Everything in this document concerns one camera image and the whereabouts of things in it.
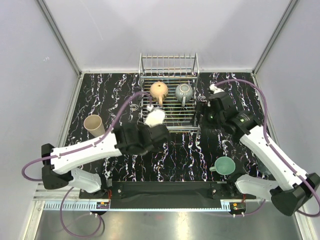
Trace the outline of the grey speckled ceramic mug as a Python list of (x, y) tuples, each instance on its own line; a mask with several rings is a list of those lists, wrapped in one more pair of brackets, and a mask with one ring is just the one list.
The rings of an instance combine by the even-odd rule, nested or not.
[(186, 83), (179, 84), (175, 89), (175, 97), (181, 104), (181, 107), (184, 108), (186, 103), (189, 102), (193, 97), (192, 86)]

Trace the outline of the tan round ceramic mug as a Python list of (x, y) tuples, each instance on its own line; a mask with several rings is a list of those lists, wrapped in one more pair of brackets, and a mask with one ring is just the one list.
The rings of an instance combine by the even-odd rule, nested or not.
[(157, 81), (151, 85), (149, 91), (150, 95), (152, 96), (152, 99), (155, 100), (160, 107), (162, 107), (163, 102), (166, 99), (169, 92), (168, 86), (161, 81)]

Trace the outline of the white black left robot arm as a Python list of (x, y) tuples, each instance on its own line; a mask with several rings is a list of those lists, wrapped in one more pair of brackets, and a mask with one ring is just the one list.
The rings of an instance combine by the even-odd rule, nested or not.
[(101, 199), (107, 195), (108, 187), (97, 173), (79, 169), (100, 159), (122, 155), (143, 156), (161, 147), (170, 139), (164, 124), (127, 123), (106, 135), (65, 147), (42, 146), (47, 156), (41, 169), (42, 182), (47, 190), (57, 190), (66, 186), (82, 189)]

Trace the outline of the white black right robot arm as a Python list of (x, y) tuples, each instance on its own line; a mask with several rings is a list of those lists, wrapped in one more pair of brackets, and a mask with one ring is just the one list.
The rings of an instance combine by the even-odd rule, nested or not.
[(224, 91), (212, 93), (207, 101), (198, 101), (194, 118), (200, 128), (223, 129), (249, 148), (267, 167), (274, 180), (243, 174), (226, 186), (233, 199), (252, 195), (273, 203), (283, 215), (292, 216), (315, 196), (320, 186), (317, 173), (307, 173), (296, 165), (270, 138), (257, 118), (249, 111), (238, 111)]

